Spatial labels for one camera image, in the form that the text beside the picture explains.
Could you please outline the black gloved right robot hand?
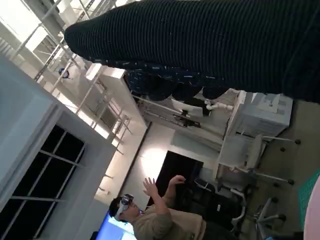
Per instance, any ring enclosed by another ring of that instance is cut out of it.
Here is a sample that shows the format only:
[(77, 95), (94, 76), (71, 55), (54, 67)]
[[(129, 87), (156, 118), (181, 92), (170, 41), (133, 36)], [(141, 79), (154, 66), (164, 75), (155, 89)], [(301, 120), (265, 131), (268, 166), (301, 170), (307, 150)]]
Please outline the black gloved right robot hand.
[(64, 32), (96, 64), (202, 88), (320, 101), (317, 0), (142, 0)]

